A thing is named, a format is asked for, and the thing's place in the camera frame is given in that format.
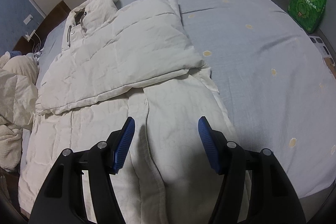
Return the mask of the white puffer jacket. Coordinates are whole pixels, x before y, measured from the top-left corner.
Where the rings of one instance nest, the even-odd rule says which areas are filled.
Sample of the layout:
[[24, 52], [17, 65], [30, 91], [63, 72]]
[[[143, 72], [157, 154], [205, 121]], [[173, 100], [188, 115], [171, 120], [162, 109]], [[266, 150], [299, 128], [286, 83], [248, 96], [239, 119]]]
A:
[[127, 223], [207, 223], [222, 178], [210, 167], [198, 120], [238, 136], [211, 69], [185, 32], [178, 0], [88, 0], [82, 22], [68, 16], [61, 52], [44, 74], [27, 164], [18, 186], [30, 213], [66, 148], [90, 149], [120, 130], [135, 133], [112, 185]]

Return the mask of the light blue bed sheet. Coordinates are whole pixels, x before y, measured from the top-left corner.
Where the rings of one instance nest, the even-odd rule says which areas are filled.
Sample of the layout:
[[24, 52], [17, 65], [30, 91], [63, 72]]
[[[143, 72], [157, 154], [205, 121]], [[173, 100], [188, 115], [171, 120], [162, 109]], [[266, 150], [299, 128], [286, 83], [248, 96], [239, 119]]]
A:
[[[125, 6], [137, 0], [120, 0]], [[270, 0], [178, 0], [187, 36], [219, 88], [229, 120], [209, 123], [245, 149], [270, 148], [299, 198], [335, 182], [335, 79], [317, 48]], [[145, 89], [146, 130], [154, 173], [169, 200], [215, 197], [221, 179], [210, 169], [197, 132], [201, 95], [194, 79]]]

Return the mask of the cream knitted blanket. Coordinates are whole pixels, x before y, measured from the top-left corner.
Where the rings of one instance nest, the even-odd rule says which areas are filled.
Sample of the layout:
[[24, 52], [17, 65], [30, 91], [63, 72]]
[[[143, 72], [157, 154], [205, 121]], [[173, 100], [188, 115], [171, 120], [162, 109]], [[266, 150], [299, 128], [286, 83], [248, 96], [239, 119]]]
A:
[[38, 74], [32, 55], [1, 57], [1, 168], [7, 172], [21, 160], [23, 130], [33, 126]]

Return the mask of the brown wooden headboard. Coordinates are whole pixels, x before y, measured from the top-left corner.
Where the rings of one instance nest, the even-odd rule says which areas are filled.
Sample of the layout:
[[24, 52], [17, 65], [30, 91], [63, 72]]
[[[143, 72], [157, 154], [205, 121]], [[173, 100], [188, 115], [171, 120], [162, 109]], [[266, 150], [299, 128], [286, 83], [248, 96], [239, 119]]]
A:
[[[61, 1], [44, 18], [41, 24], [38, 25], [36, 33], [42, 40], [42, 46], [44, 46], [49, 33], [54, 30], [61, 22], [66, 20], [70, 11], [71, 10], [68, 5], [64, 1]], [[21, 51], [21, 53], [25, 55], [32, 52], [32, 46], [32, 42], [28, 42], [24, 36], [21, 36], [18, 42], [15, 44], [13, 51]]]

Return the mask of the green shopping bag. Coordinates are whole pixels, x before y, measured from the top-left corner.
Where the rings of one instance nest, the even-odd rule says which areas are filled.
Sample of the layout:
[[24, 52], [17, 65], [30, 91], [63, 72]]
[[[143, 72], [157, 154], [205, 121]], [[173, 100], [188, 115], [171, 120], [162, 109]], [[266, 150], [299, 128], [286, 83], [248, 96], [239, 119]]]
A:
[[290, 0], [288, 14], [312, 34], [323, 19], [327, 0]]

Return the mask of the white wall socket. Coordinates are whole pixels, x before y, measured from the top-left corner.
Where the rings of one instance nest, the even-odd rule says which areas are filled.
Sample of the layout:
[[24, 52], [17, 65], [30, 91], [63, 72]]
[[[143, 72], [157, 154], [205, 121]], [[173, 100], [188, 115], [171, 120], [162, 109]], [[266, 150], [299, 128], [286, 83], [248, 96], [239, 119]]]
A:
[[33, 20], [33, 16], [31, 14], [29, 14], [25, 20], [23, 21], [25, 25], [28, 25], [32, 20]]

